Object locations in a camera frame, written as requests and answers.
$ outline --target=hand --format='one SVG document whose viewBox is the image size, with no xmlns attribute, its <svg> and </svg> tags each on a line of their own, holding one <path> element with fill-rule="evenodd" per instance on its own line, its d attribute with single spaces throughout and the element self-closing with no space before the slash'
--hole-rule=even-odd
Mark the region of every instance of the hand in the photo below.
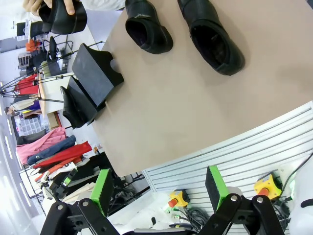
<svg viewBox="0 0 313 235">
<path fill-rule="evenodd" d="M 33 13 L 38 16 L 38 10 L 43 0 L 24 0 L 23 7 L 26 11 Z"/>
<path fill-rule="evenodd" d="M 52 7 L 52 0 L 44 0 L 48 7 Z M 73 5 L 73 0 L 64 0 L 65 7 L 67 8 L 67 13 L 69 15 L 74 15 L 75 9 Z"/>
</svg>

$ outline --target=shoe opening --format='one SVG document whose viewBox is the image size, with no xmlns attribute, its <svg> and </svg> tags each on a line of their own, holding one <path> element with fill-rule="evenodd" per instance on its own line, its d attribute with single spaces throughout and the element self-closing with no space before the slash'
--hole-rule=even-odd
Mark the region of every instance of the shoe opening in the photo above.
<svg viewBox="0 0 313 235">
<path fill-rule="evenodd" d="M 148 33 L 145 25 L 142 23 L 136 21 L 127 21 L 126 31 L 138 46 L 142 46 L 146 43 Z"/>
<path fill-rule="evenodd" d="M 227 63 L 227 45 L 210 27 L 199 25 L 191 30 L 192 40 L 203 58 L 214 68 Z"/>
</svg>

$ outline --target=white slatted panel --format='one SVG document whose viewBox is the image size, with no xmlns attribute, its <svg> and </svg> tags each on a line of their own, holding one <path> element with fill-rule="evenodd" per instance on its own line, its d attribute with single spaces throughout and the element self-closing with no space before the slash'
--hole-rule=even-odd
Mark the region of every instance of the white slatted panel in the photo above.
<svg viewBox="0 0 313 235">
<path fill-rule="evenodd" d="M 186 189 L 190 207 L 209 215 L 212 205 L 205 188 L 206 168 L 217 165 L 227 186 L 255 196 L 254 183 L 285 163 L 307 158 L 313 151 L 313 103 L 209 148 L 143 171 L 154 191 Z M 246 234 L 233 225 L 230 234 Z"/>
</svg>

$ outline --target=pink jacket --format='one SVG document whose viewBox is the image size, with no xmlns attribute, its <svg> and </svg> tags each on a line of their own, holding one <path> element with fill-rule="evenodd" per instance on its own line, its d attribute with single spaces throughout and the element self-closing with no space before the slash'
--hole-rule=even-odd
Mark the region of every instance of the pink jacket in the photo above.
<svg viewBox="0 0 313 235">
<path fill-rule="evenodd" d="M 65 137 L 65 129 L 63 127 L 58 127 L 33 143 L 16 146 L 16 151 L 21 163 L 26 164 L 28 157 L 65 140 Z"/>
</svg>

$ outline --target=fluorescent light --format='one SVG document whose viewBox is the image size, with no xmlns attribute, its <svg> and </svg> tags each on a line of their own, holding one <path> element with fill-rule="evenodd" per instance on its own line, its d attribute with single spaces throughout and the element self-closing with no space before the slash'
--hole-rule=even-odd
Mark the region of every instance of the fluorescent light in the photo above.
<svg viewBox="0 0 313 235">
<path fill-rule="evenodd" d="M 10 184 L 9 184 L 8 177 L 4 176 L 3 180 L 4 180 L 4 185 L 5 185 L 5 188 L 6 188 L 6 192 L 9 194 L 10 200 L 13 202 L 13 205 L 14 205 L 15 209 L 17 211 L 19 211 L 20 207 L 19 207 L 18 202 L 16 201 L 16 198 L 14 196 L 13 190 L 12 190 Z"/>
<path fill-rule="evenodd" d="M 9 130 L 10 130 L 10 135 L 12 135 L 11 125 L 10 125 L 9 119 L 7 119 L 7 122 L 8 122 L 8 127 L 9 127 Z"/>
<path fill-rule="evenodd" d="M 20 183 L 20 187 L 21 187 L 21 189 L 22 189 L 22 191 L 23 191 L 23 194 L 24 194 L 24 197 L 25 197 L 25 199 L 26 199 L 26 201 L 27 201 L 27 204 L 31 207 L 31 204 L 30 204 L 30 202 L 29 202 L 28 196 L 26 195 L 26 192 L 25 192 L 25 189 L 24 189 L 22 183 Z"/>
<path fill-rule="evenodd" d="M 10 149 L 10 146 L 9 146 L 9 140 L 8 140 L 7 136 L 5 136 L 5 142 L 6 142 L 6 146 L 8 147 L 10 158 L 13 159 L 13 156 L 12 156 L 12 153 L 11 153 L 11 149 Z"/>
<path fill-rule="evenodd" d="M 21 164 L 21 161 L 20 161 L 20 158 L 19 158 L 19 155 L 18 155 L 18 152 L 17 152 L 17 151 L 15 152 L 15 156 L 16 156 L 16 158 L 18 159 L 18 162 L 19 162 L 20 168 L 21 168 L 21 169 L 23 169 L 23 167 L 22 167 L 22 164 Z"/>
</svg>

